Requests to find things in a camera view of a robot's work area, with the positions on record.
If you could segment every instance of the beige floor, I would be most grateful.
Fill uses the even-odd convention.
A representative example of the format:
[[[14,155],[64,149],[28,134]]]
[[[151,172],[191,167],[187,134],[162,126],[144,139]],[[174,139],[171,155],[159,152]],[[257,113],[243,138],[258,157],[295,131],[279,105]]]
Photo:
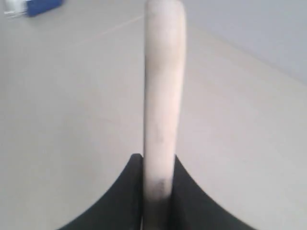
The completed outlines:
[[[0,18],[0,229],[62,226],[142,152],[143,2]],[[183,164],[248,224],[305,229],[307,86],[188,25]]]

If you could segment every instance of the wooden handle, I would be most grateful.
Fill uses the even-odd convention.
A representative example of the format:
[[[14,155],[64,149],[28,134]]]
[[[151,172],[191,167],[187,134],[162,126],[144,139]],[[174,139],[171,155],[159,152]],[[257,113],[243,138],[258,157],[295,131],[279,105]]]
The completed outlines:
[[[145,8],[144,217],[164,229],[172,192],[177,125],[186,52],[186,18],[178,0]]]

